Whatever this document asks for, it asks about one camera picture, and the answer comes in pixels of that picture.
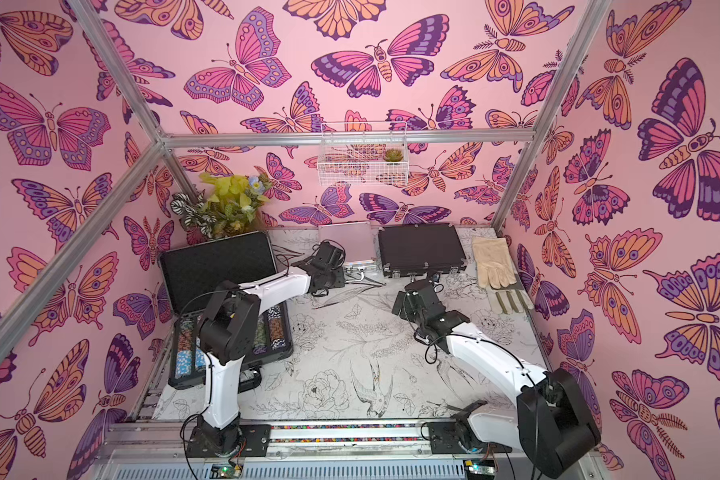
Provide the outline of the medium black poker case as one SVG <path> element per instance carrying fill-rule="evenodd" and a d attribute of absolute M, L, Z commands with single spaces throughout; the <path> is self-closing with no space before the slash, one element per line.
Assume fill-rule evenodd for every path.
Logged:
<path fill-rule="evenodd" d="M 467 266 L 457 230 L 447 223 L 385 227 L 378 232 L 378 243 L 385 277 L 450 274 Z"/>

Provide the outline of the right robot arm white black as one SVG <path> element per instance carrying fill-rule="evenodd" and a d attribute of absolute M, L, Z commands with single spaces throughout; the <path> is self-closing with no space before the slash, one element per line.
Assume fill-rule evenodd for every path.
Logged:
<path fill-rule="evenodd" d="M 491 444 L 520 449 L 534 473 L 557 479 L 601 443 L 600 428 L 571 373 L 546 370 L 489 338 L 466 315 L 445 307 L 433 281 L 406 285 L 392 313 L 413 326 L 417 341 L 471 366 L 513 402 L 511 415 L 488 412 L 484 400 L 458 410 L 454 434 L 463 449 Z"/>

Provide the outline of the yellow green artificial plant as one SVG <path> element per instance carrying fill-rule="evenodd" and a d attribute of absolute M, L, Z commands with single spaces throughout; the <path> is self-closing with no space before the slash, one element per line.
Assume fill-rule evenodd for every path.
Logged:
<path fill-rule="evenodd" d="M 204 234 L 218 239 L 247 233 L 254 228 L 258 210 L 269 201 L 265 192 L 272 183 L 266 174 L 222 177 L 202 173 L 200 180 L 213 187 L 201 207 Z"/>

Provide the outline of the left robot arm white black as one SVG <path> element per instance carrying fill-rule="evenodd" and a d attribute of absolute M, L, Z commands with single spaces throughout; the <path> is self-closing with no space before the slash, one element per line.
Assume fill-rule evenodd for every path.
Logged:
<path fill-rule="evenodd" d="M 207 357 L 203 426 L 213 433 L 238 426 L 239 375 L 259 316 L 291 298 L 341 288 L 345 258 L 339 244 L 323 241 L 284 272 L 243 284 L 225 280 L 216 287 L 197 323 L 199 347 Z"/>

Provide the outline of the large black poker case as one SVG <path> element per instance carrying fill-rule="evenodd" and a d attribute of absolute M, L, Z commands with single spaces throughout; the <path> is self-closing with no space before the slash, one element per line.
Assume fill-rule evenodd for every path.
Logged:
<path fill-rule="evenodd" d="M 269 236 L 252 232 L 171 250 L 159 257 L 173 312 L 168 384 L 185 390 L 205 382 L 206 356 L 197 346 L 197 324 L 211 297 L 225 282 L 236 285 L 277 273 Z M 263 313 L 242 368 L 256 370 L 285 360 L 294 346 L 287 306 L 280 303 Z"/>

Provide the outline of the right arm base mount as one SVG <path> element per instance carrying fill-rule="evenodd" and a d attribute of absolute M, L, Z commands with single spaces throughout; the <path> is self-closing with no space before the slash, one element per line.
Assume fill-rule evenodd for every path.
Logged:
<path fill-rule="evenodd" d="M 429 441 L 433 454 L 482 455 L 512 453 L 511 447 L 478 440 L 466 424 L 457 421 L 429 421 L 422 425 L 422 436 Z"/>

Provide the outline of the striped leaf artificial plant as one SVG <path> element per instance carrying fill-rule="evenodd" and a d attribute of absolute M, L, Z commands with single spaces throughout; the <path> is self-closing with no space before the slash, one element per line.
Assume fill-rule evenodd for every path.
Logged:
<path fill-rule="evenodd" d="M 181 226 L 190 244 L 201 243 L 213 237 L 215 217 L 203 202 L 193 202 L 186 193 L 177 192 L 172 195 L 170 208 L 180 217 Z"/>

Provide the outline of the small silver poker case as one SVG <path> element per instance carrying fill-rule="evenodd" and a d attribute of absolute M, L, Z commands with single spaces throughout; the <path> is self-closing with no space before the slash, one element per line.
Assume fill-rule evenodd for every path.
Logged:
<path fill-rule="evenodd" d="M 344 250 L 346 267 L 369 267 L 377 259 L 373 230 L 368 221 L 319 226 L 318 235 L 320 241 L 335 243 Z"/>

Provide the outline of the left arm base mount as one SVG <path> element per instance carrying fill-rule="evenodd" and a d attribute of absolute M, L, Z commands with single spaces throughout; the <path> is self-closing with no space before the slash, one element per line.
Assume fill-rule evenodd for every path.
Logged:
<path fill-rule="evenodd" d="M 267 424 L 236 425 L 224 429 L 195 426 L 188 445 L 190 459 L 259 458 L 267 454 L 272 427 Z"/>

